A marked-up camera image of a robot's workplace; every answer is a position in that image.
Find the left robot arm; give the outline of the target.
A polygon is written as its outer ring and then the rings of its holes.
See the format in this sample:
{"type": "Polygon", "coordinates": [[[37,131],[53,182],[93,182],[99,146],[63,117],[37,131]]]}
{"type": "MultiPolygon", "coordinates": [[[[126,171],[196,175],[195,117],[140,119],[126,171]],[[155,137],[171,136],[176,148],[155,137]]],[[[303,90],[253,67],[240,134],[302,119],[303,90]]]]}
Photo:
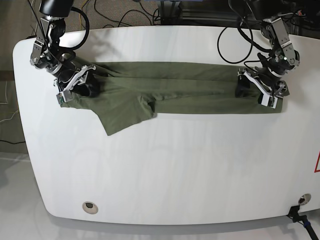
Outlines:
{"type": "Polygon", "coordinates": [[[237,62],[224,61],[233,65],[243,63],[244,72],[252,73],[254,83],[262,84],[273,98],[288,96],[290,92],[282,77],[299,66],[300,54],[294,49],[282,18],[289,12],[287,5],[283,0],[229,0],[228,5],[237,15],[236,28],[240,35],[250,43],[251,49],[260,51],[257,62],[261,67],[248,66],[247,56],[237,62]],[[269,40],[270,48],[254,41],[249,15],[258,21],[261,34],[269,40]]]}

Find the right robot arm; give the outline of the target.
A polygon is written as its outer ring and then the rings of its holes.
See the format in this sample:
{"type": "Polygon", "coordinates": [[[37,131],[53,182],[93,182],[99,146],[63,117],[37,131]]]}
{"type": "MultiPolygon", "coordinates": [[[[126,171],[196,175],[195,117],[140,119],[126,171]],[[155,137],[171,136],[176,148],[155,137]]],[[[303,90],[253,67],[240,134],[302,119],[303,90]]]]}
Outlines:
{"type": "Polygon", "coordinates": [[[75,51],[87,41],[90,33],[90,22],[87,15],[73,6],[72,0],[42,0],[39,11],[43,15],[37,19],[38,30],[33,44],[30,63],[37,69],[45,69],[55,77],[59,101],[66,103],[72,100],[73,94],[84,97],[96,97],[101,86],[96,80],[96,65],[83,61],[75,51]],[[83,39],[75,46],[60,45],[61,37],[66,32],[66,22],[70,12],[80,14],[85,21],[83,39]]]}

